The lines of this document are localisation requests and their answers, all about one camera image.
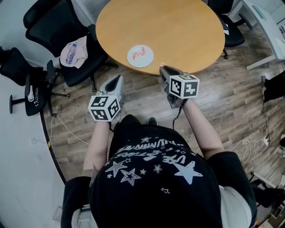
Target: red drawing on plate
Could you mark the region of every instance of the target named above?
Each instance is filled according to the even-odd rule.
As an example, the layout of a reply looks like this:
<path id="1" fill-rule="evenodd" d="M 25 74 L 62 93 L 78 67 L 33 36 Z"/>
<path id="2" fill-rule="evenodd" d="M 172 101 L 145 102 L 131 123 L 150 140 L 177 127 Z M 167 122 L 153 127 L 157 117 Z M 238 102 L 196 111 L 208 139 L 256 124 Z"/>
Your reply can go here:
<path id="1" fill-rule="evenodd" d="M 141 52 L 139 52 L 139 54 L 140 55 L 146 55 L 146 51 L 145 51 L 145 49 L 144 49 L 144 47 L 142 47 L 142 53 Z M 133 53 L 133 60 L 135 60 L 135 58 L 137 57 L 137 56 L 139 56 L 139 54 L 137 53 L 137 52 L 134 52 Z"/>

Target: round wooden table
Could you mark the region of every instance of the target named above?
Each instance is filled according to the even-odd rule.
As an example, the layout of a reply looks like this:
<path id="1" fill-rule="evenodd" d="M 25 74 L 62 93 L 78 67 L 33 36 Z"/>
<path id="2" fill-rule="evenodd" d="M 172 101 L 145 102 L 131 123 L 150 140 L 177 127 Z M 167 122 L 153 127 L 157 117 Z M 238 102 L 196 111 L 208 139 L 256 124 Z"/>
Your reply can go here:
<path id="1" fill-rule="evenodd" d="M 96 23 L 101 47 L 117 62 L 159 75 L 165 63 L 195 73 L 221 55 L 225 36 L 216 14 L 201 0 L 111 0 Z M 147 45 L 153 62 L 136 68 L 127 61 L 135 45 Z"/>

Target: white cable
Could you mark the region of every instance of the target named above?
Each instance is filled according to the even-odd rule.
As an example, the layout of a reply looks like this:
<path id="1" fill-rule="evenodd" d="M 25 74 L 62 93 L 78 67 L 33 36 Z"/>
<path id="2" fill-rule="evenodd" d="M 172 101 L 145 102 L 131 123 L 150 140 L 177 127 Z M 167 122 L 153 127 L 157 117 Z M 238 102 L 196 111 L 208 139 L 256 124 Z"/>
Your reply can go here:
<path id="1" fill-rule="evenodd" d="M 260 148 L 258 148 L 258 143 L 259 143 L 260 141 L 262 141 L 262 145 L 261 145 Z M 246 162 L 248 161 L 248 159 L 249 159 L 249 157 L 250 157 L 250 155 L 251 155 L 250 143 L 251 143 L 251 142 L 254 142 L 254 146 L 253 146 L 253 150 L 254 150 L 253 163 L 254 163 L 255 165 L 256 165 L 257 163 L 259 163 L 259 161 L 260 161 L 261 158 L 262 158 L 263 152 L 265 151 L 265 149 L 267 148 L 268 145 L 267 145 L 267 146 L 264 148 L 264 150 L 262 151 L 261 156 L 260 156 L 260 158 L 259 158 L 259 160 L 258 160 L 257 162 L 255 162 L 255 157 L 256 157 L 255 145 L 257 145 L 257 151 L 260 151 L 260 150 L 262 149 L 262 147 L 263 147 L 263 139 L 260 139 L 260 140 L 258 140 L 258 141 L 255 141 L 255 140 L 249 141 L 249 140 L 247 140 L 247 139 L 245 138 L 245 139 L 243 139 L 243 140 L 240 140 L 233 148 L 235 148 L 240 142 L 242 142 L 242 145 L 248 145 L 248 147 L 246 148 L 244 154 L 242 155 L 242 162 L 243 162 L 243 163 L 246 163 Z M 246 161 L 244 161 L 244 155 L 246 154 L 246 151 L 248 150 L 248 148 L 249 148 L 249 155 L 248 155 L 248 158 L 246 159 Z"/>
<path id="2" fill-rule="evenodd" d="M 66 128 L 74 137 L 76 137 L 77 139 L 79 139 L 81 142 L 86 143 L 87 145 L 89 145 L 89 143 L 83 141 L 82 139 L 78 138 L 75 134 L 73 134 L 73 133 L 67 128 L 67 126 L 64 124 L 64 122 L 59 118 L 58 115 L 57 115 L 57 117 L 58 117 L 58 119 L 60 120 L 60 122 L 65 126 L 65 128 Z M 50 144 L 52 144 L 53 118 L 52 118 L 52 124 L 51 124 L 51 127 L 50 127 Z"/>

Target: human arm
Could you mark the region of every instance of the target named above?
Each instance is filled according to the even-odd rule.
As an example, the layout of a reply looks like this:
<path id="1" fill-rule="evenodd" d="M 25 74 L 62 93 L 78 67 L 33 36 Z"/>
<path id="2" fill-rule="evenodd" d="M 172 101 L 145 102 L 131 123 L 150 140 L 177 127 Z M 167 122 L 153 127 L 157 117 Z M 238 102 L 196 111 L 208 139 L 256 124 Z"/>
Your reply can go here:
<path id="1" fill-rule="evenodd" d="M 183 106 L 183 110 L 204 158 L 208 160 L 214 154 L 223 152 L 224 147 L 221 139 L 194 100 L 188 99 Z"/>
<path id="2" fill-rule="evenodd" d="M 109 123 L 96 122 L 83 163 L 83 176 L 92 175 L 93 168 L 99 171 L 107 160 Z"/>

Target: desk leg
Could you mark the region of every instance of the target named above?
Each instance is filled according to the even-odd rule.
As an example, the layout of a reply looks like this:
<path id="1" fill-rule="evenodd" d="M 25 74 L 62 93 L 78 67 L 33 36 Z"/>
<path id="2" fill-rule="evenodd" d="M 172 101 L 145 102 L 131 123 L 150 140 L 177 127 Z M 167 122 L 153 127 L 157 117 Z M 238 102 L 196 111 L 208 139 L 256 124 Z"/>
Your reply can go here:
<path id="1" fill-rule="evenodd" d="M 263 60 L 260 60 L 260 61 L 258 61 L 256 63 L 253 63 L 253 64 L 247 66 L 246 69 L 247 70 L 253 69 L 253 68 L 255 68 L 257 66 L 260 66 L 260 65 L 262 65 L 264 63 L 270 62 L 270 61 L 272 61 L 274 59 L 276 59 L 275 55 L 269 56 L 269 57 L 267 57 L 267 58 L 265 58 Z"/>
<path id="2" fill-rule="evenodd" d="M 236 7 L 232 10 L 232 12 L 228 17 L 232 20 L 234 16 L 240 11 L 241 7 L 242 7 L 242 1 L 240 1 L 238 5 L 236 5 Z"/>

